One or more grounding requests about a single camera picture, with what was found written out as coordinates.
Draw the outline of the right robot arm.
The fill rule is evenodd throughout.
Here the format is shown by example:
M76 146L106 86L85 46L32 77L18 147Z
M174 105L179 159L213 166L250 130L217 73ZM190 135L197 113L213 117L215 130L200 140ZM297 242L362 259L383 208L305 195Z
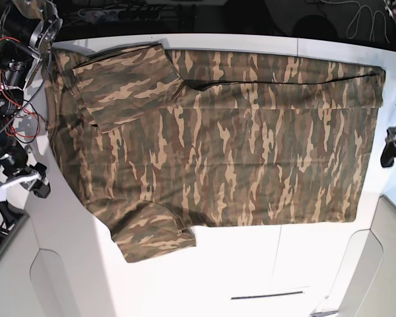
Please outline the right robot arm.
M41 115L24 91L37 72L45 69L47 79L53 54L51 45L62 20L53 1L11 1L4 10L0 28L0 172L6 180L0 182L0 202L7 190L21 185L39 198L50 194L46 167L28 164L28 144L40 132Z

